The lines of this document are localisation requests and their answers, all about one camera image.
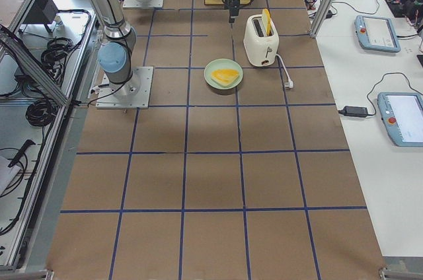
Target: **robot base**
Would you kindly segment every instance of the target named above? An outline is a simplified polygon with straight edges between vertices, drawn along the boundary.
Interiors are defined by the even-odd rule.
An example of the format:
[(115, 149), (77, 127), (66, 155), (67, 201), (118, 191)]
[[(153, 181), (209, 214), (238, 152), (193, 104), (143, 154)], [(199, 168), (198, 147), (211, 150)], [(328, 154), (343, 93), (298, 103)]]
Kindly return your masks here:
[[(99, 109), (126, 109), (126, 108), (148, 108), (150, 99), (151, 82), (153, 80), (153, 67), (136, 67), (134, 75), (141, 81), (140, 90), (133, 96), (118, 98), (109, 88), (100, 89), (98, 97), (107, 96), (97, 100), (96, 107)], [(108, 83), (108, 78), (104, 75), (102, 84)]]
[(125, 0), (124, 8), (125, 9), (149, 9), (149, 8), (162, 8), (164, 0), (150, 0), (146, 2), (141, 2), (137, 0)]

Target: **plate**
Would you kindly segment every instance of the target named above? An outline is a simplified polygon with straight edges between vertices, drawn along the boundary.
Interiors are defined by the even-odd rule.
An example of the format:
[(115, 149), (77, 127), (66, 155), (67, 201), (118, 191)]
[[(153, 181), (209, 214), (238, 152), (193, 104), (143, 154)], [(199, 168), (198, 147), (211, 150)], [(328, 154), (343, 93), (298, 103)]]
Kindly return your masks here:
[[(227, 87), (223, 87), (212, 79), (212, 73), (218, 69), (234, 69), (238, 71), (239, 76)], [(204, 69), (204, 78), (207, 84), (209, 84), (211, 87), (217, 88), (218, 90), (229, 90), (230, 88), (236, 87), (243, 79), (243, 68), (237, 62), (229, 59), (213, 60), (206, 65), (206, 68)]]

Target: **bread slice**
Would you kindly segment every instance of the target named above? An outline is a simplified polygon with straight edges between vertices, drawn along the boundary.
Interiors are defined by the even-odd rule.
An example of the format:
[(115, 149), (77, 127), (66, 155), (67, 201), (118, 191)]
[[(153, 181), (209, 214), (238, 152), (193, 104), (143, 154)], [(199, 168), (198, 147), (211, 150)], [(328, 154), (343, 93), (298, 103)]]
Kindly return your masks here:
[(223, 87), (228, 87), (238, 77), (239, 72), (235, 69), (217, 69), (211, 72), (211, 79)]

